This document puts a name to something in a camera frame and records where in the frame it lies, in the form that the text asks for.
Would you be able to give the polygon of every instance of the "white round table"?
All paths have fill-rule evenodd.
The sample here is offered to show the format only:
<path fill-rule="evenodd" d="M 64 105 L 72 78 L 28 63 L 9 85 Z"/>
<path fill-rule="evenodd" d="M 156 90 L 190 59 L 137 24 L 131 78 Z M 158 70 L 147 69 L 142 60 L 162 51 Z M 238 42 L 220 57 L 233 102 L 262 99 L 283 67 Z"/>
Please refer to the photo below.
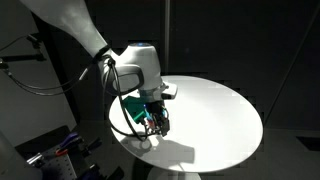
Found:
<path fill-rule="evenodd" d="M 172 176 L 169 171 L 188 173 L 189 178 L 183 179 L 200 179 L 197 173 L 230 168 L 246 160 L 258 148 L 263 134 L 261 119 L 240 94 L 196 77 L 164 76 L 162 79 L 178 86 L 176 98 L 165 101 L 170 120 L 168 135 L 150 136 L 147 141 L 140 142 L 112 130 L 130 153 L 160 168 L 151 170 L 149 179 L 160 179 L 160 174 L 169 176 L 166 179 L 177 179 L 177 173 Z M 129 95 L 139 97 L 138 91 Z M 118 98 L 111 106 L 109 118 L 121 131 L 132 133 Z M 142 125 L 131 122 L 137 132 L 144 132 Z"/>

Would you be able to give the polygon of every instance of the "black cable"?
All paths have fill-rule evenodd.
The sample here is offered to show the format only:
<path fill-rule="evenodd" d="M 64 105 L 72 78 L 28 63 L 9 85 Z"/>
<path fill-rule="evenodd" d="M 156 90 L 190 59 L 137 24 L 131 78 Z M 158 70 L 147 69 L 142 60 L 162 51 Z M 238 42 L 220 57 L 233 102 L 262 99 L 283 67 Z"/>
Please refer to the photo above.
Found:
<path fill-rule="evenodd" d="M 117 72 L 116 72 L 116 70 L 115 70 L 114 65 L 113 65 L 113 66 L 110 66 L 110 69 L 109 69 L 109 71 L 107 71 L 106 78 L 105 78 L 105 81 L 104 81 L 104 83 L 103 83 L 103 92 L 102 92 L 102 93 L 103 93 L 103 102 L 104 102 L 104 100 L 105 100 L 105 89 L 106 89 L 107 80 L 108 80 L 108 78 L 109 78 L 109 74 L 110 74 L 110 71 L 111 71 L 111 70 L 113 70 L 113 73 L 114 73 L 114 75 L 115 75 L 115 77 L 116 77 L 117 91 L 118 91 L 118 93 L 119 93 L 120 105 L 121 105 L 122 110 L 124 110 L 123 103 L 122 103 L 122 102 L 123 102 L 123 101 L 122 101 L 122 98 L 120 99 L 120 97 L 121 97 L 121 90 L 120 90 L 120 84 L 119 84 L 118 74 L 117 74 Z M 125 118 L 126 118 L 126 121 L 127 121 L 128 125 L 129 125 L 129 127 L 131 128 L 131 131 L 132 131 L 133 133 L 135 132 L 135 134 L 127 134 L 127 133 L 124 133 L 124 132 L 120 131 L 119 129 L 117 129 L 117 128 L 112 124 L 112 122 L 111 122 L 111 120 L 110 120 L 109 122 L 110 122 L 111 128 L 112 128 L 113 130 L 115 130 L 116 132 L 118 132 L 119 134 L 124 135 L 124 136 L 136 137 L 136 138 L 138 138 L 140 141 L 145 141 L 145 140 L 147 139 L 147 137 L 149 137 L 149 136 L 151 136 L 151 135 L 155 135 L 155 133 L 150 133 L 150 134 L 148 134 L 148 129 L 147 129 L 147 126 L 146 126 L 146 125 L 144 125 L 145 134 L 144 134 L 144 135 L 139 135 L 139 134 L 133 129 L 130 121 L 128 120 L 128 116 L 127 116 L 126 112 L 123 111 L 123 113 L 124 113 L 124 116 L 125 116 Z"/>
<path fill-rule="evenodd" d="M 72 81 L 74 81 L 75 79 L 78 79 L 78 78 L 79 78 L 79 76 L 74 76 L 71 80 L 61 84 L 60 86 L 43 88 L 43 87 L 37 87 L 37 86 L 31 86 L 31 85 L 23 84 L 21 81 L 17 80 L 15 77 L 12 76 L 12 79 L 14 81 L 18 82 L 19 84 L 21 84 L 22 86 L 24 86 L 26 88 L 30 88 L 30 89 L 37 89 L 37 90 L 51 90 L 51 89 L 62 88 L 64 86 L 66 86 L 66 85 L 69 85 Z"/>
<path fill-rule="evenodd" d="M 72 88 L 74 88 L 77 84 L 80 83 L 80 81 L 77 81 L 76 83 L 74 83 L 72 86 L 70 86 L 68 89 L 62 91 L 62 92 L 59 92 L 59 93 L 51 93 L 51 94 L 47 94 L 47 93 L 40 93 L 40 92 L 34 92 L 34 91 L 31 91 L 27 88 L 25 88 L 22 84 L 20 84 L 19 82 L 15 81 L 14 79 L 12 79 L 13 82 L 15 82 L 21 89 L 25 90 L 26 92 L 29 92 L 31 94 L 34 94 L 34 95 L 39 95 L 39 96 L 56 96 L 56 95 L 60 95 L 60 94 L 64 94 L 68 91 L 70 91 Z"/>
<path fill-rule="evenodd" d="M 90 64 L 83 72 L 85 72 L 87 69 L 89 70 L 91 68 L 92 64 Z M 56 96 L 56 95 L 60 95 L 60 94 L 64 94 L 68 91 L 70 91 L 71 89 L 73 89 L 77 84 L 80 83 L 80 79 L 75 82 L 73 85 L 71 85 L 69 88 L 67 88 L 66 90 L 59 92 L 59 93 L 41 93 L 41 92 L 35 92 L 35 91 L 31 91 L 29 89 L 26 88 L 27 85 L 21 83 L 20 81 L 17 81 L 14 77 L 12 77 L 12 75 L 9 75 L 9 77 L 13 80 L 14 83 L 16 83 L 21 89 L 25 90 L 28 93 L 34 94 L 34 95 L 39 95 L 39 96 Z"/>
<path fill-rule="evenodd" d="M 12 42 L 9 43 L 8 45 L 2 47 L 2 48 L 0 49 L 0 52 L 3 51 L 3 50 L 5 50 L 5 49 L 7 49 L 8 47 L 10 47 L 13 43 L 19 41 L 20 39 L 26 38 L 26 37 L 27 37 L 27 36 L 18 37 L 17 39 L 15 39 L 14 41 L 12 41 Z"/>
<path fill-rule="evenodd" d="M 156 116 L 155 116 L 153 113 L 150 113 L 150 115 L 151 115 L 151 117 L 152 117 L 152 119 L 153 119 L 153 122 L 154 122 L 154 124 L 156 125 L 156 127 L 159 127 L 159 124 L 158 124 L 158 121 L 157 121 Z"/>
<path fill-rule="evenodd" d="M 122 112 L 123 112 L 123 115 L 127 121 L 127 124 L 128 126 L 130 127 L 132 133 L 140 140 L 140 141 L 145 141 L 147 139 L 147 137 L 145 137 L 144 139 L 141 138 L 141 136 L 134 130 L 129 118 L 128 118 L 128 115 L 124 109 L 124 106 L 123 106 L 123 100 L 122 100 L 122 96 L 121 96 L 121 88 L 120 88 L 120 82 L 119 82 L 119 78 L 118 78 L 118 72 L 114 66 L 114 64 L 111 65 L 111 69 L 112 69 L 112 72 L 114 74 L 114 77 L 116 79 L 116 84 L 117 84 L 117 91 L 118 91 L 118 99 L 119 99 L 119 102 L 120 102 L 120 106 L 121 106 L 121 109 L 122 109 Z"/>

